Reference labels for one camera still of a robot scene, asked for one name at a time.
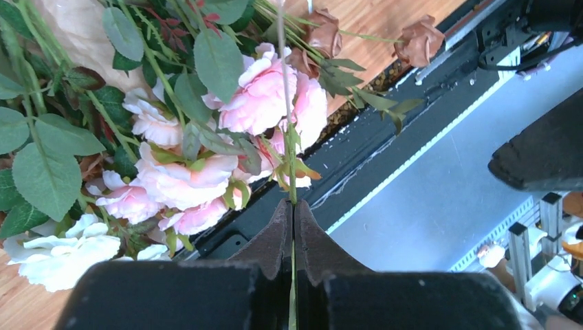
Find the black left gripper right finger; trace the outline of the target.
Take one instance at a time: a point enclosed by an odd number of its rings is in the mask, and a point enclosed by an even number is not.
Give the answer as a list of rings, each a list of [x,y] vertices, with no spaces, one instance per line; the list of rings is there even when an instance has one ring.
[[[294,208],[299,329],[519,329],[510,297],[480,273],[375,272]]]

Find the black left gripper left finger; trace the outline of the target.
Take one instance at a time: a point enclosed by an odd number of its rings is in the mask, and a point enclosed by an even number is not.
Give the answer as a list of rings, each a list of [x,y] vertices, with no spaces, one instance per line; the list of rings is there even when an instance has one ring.
[[[226,260],[106,261],[75,286],[57,329],[286,329],[292,203]]]

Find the single rose stem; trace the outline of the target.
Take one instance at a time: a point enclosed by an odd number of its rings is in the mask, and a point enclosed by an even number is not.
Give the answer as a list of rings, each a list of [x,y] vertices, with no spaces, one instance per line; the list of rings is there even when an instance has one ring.
[[[287,64],[285,60],[285,9],[283,1],[276,1],[277,3],[277,36],[278,36],[278,51],[280,59],[282,60],[282,73],[283,73],[283,86],[285,92],[285,108],[286,108],[286,123],[287,128],[283,133],[285,141],[285,161],[289,166],[289,200],[291,203],[291,224],[289,229],[291,230],[291,287],[289,296],[289,329],[299,329],[299,311],[298,311],[298,283],[297,283],[297,258],[295,250],[295,236],[294,236],[294,210],[297,204],[297,192],[296,192],[296,144],[292,137],[292,109],[290,106],[291,93],[289,87],[289,75],[287,70]]]

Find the rose bouquet with green leaves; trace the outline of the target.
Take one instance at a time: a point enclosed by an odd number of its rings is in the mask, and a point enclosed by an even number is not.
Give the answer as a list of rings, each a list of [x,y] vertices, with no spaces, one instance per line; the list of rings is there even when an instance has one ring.
[[[102,261],[168,261],[261,180],[289,189],[276,1],[99,1],[123,92],[75,64],[33,1],[1,2],[1,247],[19,276],[71,289]],[[365,89],[327,9],[285,14],[296,188],[328,99],[401,126],[417,100]]]

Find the brown kraft wrapping paper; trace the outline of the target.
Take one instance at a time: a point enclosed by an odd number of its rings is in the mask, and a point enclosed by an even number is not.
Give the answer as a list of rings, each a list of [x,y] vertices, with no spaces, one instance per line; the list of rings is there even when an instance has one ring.
[[[123,92],[150,90],[140,68],[127,74],[113,68],[115,50],[102,26],[105,7],[99,1],[40,0],[32,4],[75,64],[96,71],[108,85]]]

